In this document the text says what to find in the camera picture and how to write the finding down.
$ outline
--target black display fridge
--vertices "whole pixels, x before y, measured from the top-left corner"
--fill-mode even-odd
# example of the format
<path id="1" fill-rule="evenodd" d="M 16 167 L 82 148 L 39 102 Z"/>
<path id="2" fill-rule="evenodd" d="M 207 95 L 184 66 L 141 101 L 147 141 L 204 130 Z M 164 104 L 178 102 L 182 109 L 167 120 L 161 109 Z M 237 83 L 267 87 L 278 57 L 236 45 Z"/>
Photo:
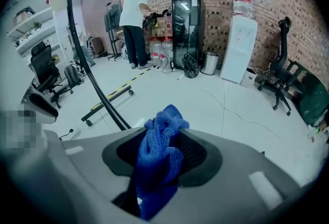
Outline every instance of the black display fridge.
<path id="1" fill-rule="evenodd" d="M 203 0 L 172 0 L 174 65 L 182 68 L 182 58 L 190 53 L 199 64 L 205 31 Z"/>

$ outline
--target storage box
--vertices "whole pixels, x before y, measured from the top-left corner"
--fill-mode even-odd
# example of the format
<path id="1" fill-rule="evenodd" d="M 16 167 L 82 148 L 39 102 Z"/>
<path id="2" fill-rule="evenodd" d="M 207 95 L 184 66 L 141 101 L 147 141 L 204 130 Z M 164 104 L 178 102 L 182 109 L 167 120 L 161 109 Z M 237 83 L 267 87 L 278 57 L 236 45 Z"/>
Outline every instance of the storage box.
<path id="1" fill-rule="evenodd" d="M 151 37 L 172 37 L 173 36 L 173 19 L 171 16 L 157 18 L 158 27 L 153 22 L 150 26 Z"/>
<path id="2" fill-rule="evenodd" d="M 22 13 L 18 14 L 16 17 L 14 17 L 14 27 L 16 27 L 19 23 L 23 22 L 31 16 L 32 15 L 27 13 L 26 11 L 23 11 Z"/>

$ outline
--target black bag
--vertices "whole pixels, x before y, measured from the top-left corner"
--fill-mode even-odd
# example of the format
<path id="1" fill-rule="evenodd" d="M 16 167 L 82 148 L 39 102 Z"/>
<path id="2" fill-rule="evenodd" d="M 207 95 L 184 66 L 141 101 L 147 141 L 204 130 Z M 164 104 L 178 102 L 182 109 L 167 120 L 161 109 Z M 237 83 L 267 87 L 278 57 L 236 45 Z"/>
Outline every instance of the black bag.
<path id="1" fill-rule="evenodd" d="M 197 77 L 197 75 L 199 74 L 199 65 L 194 56 L 194 53 L 188 53 L 181 60 L 184 65 L 184 74 L 187 78 L 190 79 Z"/>
<path id="2" fill-rule="evenodd" d="M 70 86 L 71 89 L 83 83 L 78 73 L 78 70 L 73 65 L 67 66 L 64 70 L 64 74 L 67 78 L 68 85 Z"/>

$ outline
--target wheel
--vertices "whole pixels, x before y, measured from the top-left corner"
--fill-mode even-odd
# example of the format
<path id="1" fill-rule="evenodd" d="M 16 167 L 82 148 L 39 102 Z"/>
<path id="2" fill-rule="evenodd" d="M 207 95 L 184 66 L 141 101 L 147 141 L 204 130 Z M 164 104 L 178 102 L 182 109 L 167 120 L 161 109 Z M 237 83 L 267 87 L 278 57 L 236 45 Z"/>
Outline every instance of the wheel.
<path id="1" fill-rule="evenodd" d="M 87 124 L 89 127 L 91 127 L 91 126 L 93 125 L 93 123 L 92 123 L 90 120 L 87 120 L 87 121 L 86 121 L 86 124 Z"/>

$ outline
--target blue cloth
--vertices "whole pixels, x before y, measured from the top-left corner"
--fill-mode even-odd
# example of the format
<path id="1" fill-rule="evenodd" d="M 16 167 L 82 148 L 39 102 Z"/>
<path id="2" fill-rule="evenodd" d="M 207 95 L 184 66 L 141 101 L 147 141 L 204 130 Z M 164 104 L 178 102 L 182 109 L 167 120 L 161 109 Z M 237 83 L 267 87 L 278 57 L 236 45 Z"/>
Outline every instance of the blue cloth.
<path id="1" fill-rule="evenodd" d="M 189 123 L 174 105 L 168 105 L 144 126 L 148 131 L 138 149 L 135 185 L 137 198 L 142 200 L 141 218 L 150 220 L 177 191 L 175 180 L 184 157 L 176 148 L 176 137 Z"/>

